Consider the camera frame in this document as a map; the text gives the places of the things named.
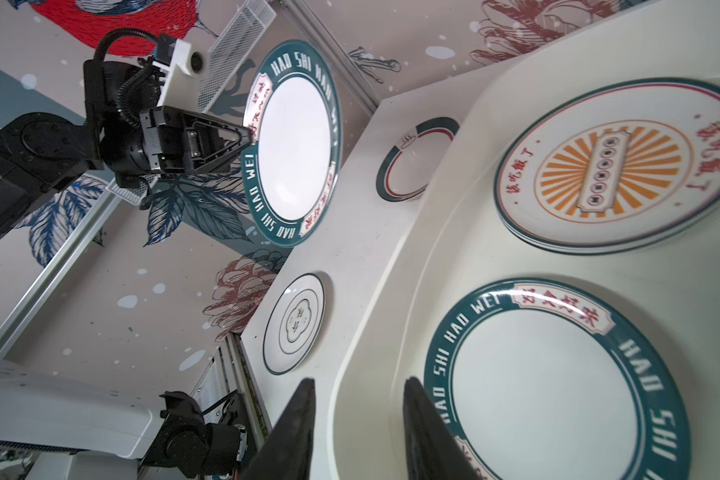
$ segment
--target white tray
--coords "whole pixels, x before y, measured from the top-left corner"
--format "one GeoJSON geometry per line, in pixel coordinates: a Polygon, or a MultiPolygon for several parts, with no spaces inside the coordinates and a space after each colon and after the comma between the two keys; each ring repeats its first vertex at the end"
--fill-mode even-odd
{"type": "Polygon", "coordinates": [[[342,365],[328,413],[336,478],[406,478],[404,380],[422,378],[434,328],[462,296],[516,276],[577,286],[640,329],[682,394],[690,478],[720,478],[720,205],[652,247],[582,257],[519,240],[491,193],[502,153],[541,115],[595,88],[657,76],[720,85],[720,0],[634,7],[531,55],[480,97],[342,365]]]}

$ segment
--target white plate center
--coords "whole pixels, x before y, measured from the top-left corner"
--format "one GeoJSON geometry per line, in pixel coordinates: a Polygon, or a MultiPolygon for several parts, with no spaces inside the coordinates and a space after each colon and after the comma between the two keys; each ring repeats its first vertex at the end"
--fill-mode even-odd
{"type": "Polygon", "coordinates": [[[322,96],[302,77],[282,82],[259,132],[259,175],[269,206],[297,220],[317,202],[331,160],[331,125],[322,96]]]}
{"type": "Polygon", "coordinates": [[[387,176],[387,187],[396,195],[406,195],[426,187],[440,165],[451,139],[444,133],[431,132],[402,149],[387,176]]]}
{"type": "Polygon", "coordinates": [[[637,438],[613,357],[567,320],[534,310],[476,326],[453,374],[458,420],[503,480],[618,480],[637,438]]]}

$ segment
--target orange sunburst design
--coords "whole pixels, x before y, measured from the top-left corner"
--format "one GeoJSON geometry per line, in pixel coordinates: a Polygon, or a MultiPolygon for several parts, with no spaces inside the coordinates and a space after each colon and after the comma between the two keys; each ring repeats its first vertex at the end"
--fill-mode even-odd
{"type": "Polygon", "coordinates": [[[536,197],[550,214],[581,223],[618,220],[660,203],[688,175],[690,142],[669,125],[650,120],[624,120],[581,132],[563,142],[545,159],[535,182],[536,197]],[[597,139],[622,130],[631,135],[616,198],[602,213],[578,207],[589,158],[597,139]]]}

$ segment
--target plate with orange sunburst pattern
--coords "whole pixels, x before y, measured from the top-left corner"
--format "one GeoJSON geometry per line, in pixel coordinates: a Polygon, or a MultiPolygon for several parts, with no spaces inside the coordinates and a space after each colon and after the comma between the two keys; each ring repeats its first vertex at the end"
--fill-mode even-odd
{"type": "Polygon", "coordinates": [[[512,144],[494,195],[513,234],[561,253],[680,232],[720,199],[720,88],[651,78],[575,98],[512,144]]]}

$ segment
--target plate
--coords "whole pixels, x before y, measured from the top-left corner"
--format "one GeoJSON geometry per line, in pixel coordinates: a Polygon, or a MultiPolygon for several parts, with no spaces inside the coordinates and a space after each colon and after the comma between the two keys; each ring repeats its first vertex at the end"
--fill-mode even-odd
{"type": "Polygon", "coordinates": [[[653,78],[589,92],[502,159],[494,195],[513,234],[565,254],[674,235],[720,198],[720,88],[653,78]]]}
{"type": "Polygon", "coordinates": [[[458,122],[449,117],[431,118],[407,132],[378,168],[378,196],[400,202],[422,194],[457,132],[458,122]]]}
{"type": "Polygon", "coordinates": [[[296,368],[317,338],[326,292],[315,274],[304,274],[280,295],[264,331],[264,365],[273,375],[296,368]]]}
{"type": "Polygon", "coordinates": [[[300,244],[320,222],[342,157],[342,122],[328,66],[299,40],[264,59],[243,124],[242,182],[256,225],[275,245],[300,244]]]}
{"type": "Polygon", "coordinates": [[[582,290],[522,278],[469,293],[439,324],[424,368],[482,478],[688,476],[672,376],[632,323],[582,290]]]}

